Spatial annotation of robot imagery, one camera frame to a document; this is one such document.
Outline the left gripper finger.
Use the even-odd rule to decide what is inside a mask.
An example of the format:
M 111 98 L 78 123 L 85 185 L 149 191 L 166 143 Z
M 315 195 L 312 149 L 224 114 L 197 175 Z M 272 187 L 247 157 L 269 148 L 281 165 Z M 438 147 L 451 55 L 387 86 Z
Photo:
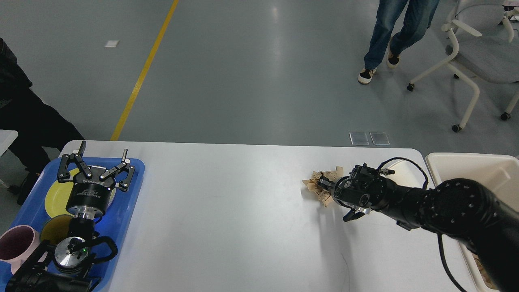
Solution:
M 62 155 L 57 173 L 57 181 L 59 183 L 66 183 L 72 181 L 70 172 L 67 170 L 68 165 L 70 163 L 74 163 L 77 166 L 78 170 L 86 178 L 93 178 L 89 166 L 83 160 L 83 154 L 85 152 L 86 145 L 87 142 L 82 141 L 77 153 L 72 153 L 70 155 Z
M 135 166 L 132 165 L 130 159 L 127 158 L 127 153 L 128 149 L 125 148 L 122 154 L 122 161 L 118 165 L 113 166 L 109 170 L 106 170 L 104 173 L 100 174 L 99 181 L 103 182 L 106 187 L 118 189 L 123 192 L 127 192 L 129 190 L 133 175 L 135 173 Z M 125 172 L 127 176 L 124 179 L 117 181 L 116 177 L 123 172 Z

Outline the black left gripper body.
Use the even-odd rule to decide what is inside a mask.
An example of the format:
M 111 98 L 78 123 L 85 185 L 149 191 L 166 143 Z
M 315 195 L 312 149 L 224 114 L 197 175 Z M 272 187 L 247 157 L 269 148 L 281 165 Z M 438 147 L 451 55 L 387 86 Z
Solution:
M 89 217 L 102 217 L 106 214 L 110 190 L 99 181 L 105 167 L 91 165 L 93 178 L 86 178 L 81 172 L 72 177 L 72 190 L 65 210 L 70 214 L 90 213 Z

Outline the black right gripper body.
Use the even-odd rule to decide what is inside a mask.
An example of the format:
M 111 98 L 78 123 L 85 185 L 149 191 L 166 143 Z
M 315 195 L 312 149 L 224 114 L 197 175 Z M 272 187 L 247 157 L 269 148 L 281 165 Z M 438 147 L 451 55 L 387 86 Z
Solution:
M 350 178 L 340 178 L 330 190 L 334 202 L 345 208 L 354 208 L 355 189 L 351 186 L 351 182 Z

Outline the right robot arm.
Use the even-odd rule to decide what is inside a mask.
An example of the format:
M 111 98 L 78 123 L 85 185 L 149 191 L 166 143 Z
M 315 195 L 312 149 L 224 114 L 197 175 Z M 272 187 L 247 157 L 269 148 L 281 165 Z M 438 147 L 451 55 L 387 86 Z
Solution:
M 517 211 L 474 180 L 454 178 L 428 189 L 428 179 L 425 179 L 422 187 L 407 187 L 389 179 L 395 171 L 385 165 L 385 161 L 378 168 L 356 165 L 348 176 L 336 181 L 322 174 L 317 185 L 329 191 L 335 203 L 349 208 L 344 222 L 378 211 L 406 230 L 422 228 L 435 233 L 443 268 L 460 291 L 463 288 L 446 263 L 442 235 L 477 254 L 501 292 L 517 292 Z

